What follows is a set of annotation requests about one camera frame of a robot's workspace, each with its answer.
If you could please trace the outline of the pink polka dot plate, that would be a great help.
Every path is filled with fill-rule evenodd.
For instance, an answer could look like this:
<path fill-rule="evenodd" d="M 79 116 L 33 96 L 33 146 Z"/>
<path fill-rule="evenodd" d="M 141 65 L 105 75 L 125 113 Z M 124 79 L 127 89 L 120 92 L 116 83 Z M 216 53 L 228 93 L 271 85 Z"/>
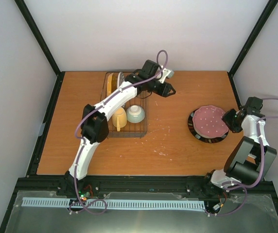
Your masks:
<path fill-rule="evenodd" d="M 194 112 L 192 117 L 193 127 L 204 138 L 222 137 L 229 131 L 222 120 L 224 114 L 224 110 L 219 107 L 213 105 L 202 106 Z"/>

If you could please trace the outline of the light green ceramic bowl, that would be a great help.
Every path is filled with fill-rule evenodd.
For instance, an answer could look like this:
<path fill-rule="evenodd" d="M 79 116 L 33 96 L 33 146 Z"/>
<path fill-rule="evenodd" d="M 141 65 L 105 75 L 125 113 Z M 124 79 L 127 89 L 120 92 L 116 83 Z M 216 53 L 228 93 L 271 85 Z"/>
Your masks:
<path fill-rule="evenodd" d="M 130 123 L 140 123 L 145 118 L 145 111 L 139 105 L 131 105 L 126 111 L 127 120 Z"/>

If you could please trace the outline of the black striped plate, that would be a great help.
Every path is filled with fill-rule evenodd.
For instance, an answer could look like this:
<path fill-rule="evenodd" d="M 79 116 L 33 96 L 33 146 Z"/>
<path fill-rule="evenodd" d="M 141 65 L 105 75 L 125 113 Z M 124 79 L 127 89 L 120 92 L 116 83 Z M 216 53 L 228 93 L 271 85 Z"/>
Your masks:
<path fill-rule="evenodd" d="M 193 116 L 194 116 L 194 113 L 197 109 L 195 109 L 194 111 L 192 111 L 188 117 L 188 128 L 189 128 L 189 131 L 191 132 L 191 134 L 198 140 L 204 142 L 204 143 L 209 143 L 209 144 L 213 144 L 213 143 L 219 143 L 221 141 L 223 141 L 227 135 L 228 135 L 228 132 L 226 132 L 225 134 L 223 134 L 221 137 L 215 137 L 215 138 L 205 138 L 203 136 L 200 136 L 194 126 L 193 126 Z"/>

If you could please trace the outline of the white blue striped plate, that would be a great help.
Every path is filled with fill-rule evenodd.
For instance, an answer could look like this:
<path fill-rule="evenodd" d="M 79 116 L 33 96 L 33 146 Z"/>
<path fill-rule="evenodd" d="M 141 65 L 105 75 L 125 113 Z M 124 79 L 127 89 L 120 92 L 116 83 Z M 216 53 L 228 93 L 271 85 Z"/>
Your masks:
<path fill-rule="evenodd" d="M 117 77 L 117 87 L 120 87 L 123 81 L 124 81 L 124 73 L 119 72 Z"/>

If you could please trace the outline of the yellow ceramic mug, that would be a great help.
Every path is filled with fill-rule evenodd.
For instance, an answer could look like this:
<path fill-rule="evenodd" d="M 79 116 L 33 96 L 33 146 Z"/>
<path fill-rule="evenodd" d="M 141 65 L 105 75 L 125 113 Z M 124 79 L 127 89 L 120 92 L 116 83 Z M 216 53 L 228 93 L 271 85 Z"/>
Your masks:
<path fill-rule="evenodd" d="M 116 127 L 116 130 L 119 132 L 121 128 L 125 127 L 127 124 L 127 115 L 124 108 L 120 107 L 112 115 L 113 126 Z"/>

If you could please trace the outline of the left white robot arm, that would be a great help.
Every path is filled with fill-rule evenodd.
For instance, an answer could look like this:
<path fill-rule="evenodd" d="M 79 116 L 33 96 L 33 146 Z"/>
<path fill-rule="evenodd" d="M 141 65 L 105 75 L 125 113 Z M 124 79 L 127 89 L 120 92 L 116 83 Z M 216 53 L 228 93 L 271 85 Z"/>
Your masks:
<path fill-rule="evenodd" d="M 121 85 L 103 101 L 84 107 L 83 118 L 75 130 L 80 146 L 69 169 L 73 179 L 68 183 L 68 191 L 76 196 L 83 193 L 85 184 L 81 179 L 87 175 L 96 148 L 108 136 L 108 121 L 113 114 L 143 91 L 162 97 L 174 95 L 176 90 L 170 83 L 165 82 L 166 78 L 173 75 L 173 70 L 147 60 L 141 69 L 127 75 Z"/>

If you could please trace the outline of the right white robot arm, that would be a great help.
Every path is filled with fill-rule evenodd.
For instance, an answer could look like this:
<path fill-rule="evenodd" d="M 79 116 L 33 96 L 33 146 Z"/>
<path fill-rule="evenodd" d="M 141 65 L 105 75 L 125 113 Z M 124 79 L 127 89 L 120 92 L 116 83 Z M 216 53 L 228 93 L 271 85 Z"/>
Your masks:
<path fill-rule="evenodd" d="M 260 183 L 277 156 L 277 150 L 266 140 L 265 115 L 261 114 L 263 100 L 249 97 L 239 111 L 229 110 L 222 117 L 233 133 L 243 137 L 221 170 L 213 170 L 204 177 L 201 189 L 206 195 L 220 194 L 239 185 L 252 188 Z"/>

